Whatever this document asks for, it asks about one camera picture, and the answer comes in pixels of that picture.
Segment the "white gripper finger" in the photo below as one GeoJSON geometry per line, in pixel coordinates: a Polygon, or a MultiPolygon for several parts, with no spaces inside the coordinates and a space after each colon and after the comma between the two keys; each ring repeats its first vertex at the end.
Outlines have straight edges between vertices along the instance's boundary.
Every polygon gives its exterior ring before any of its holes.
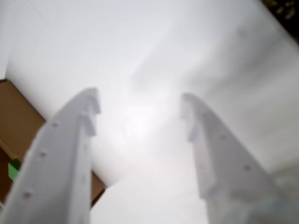
{"type": "Polygon", "coordinates": [[[208,221],[219,224],[238,204],[285,198],[269,176],[223,121],[200,98],[181,96],[181,118],[192,144],[199,196],[208,221]]]}
{"type": "Polygon", "coordinates": [[[87,224],[91,208],[91,139],[99,92],[87,88],[37,132],[4,209],[3,224],[87,224]]]}

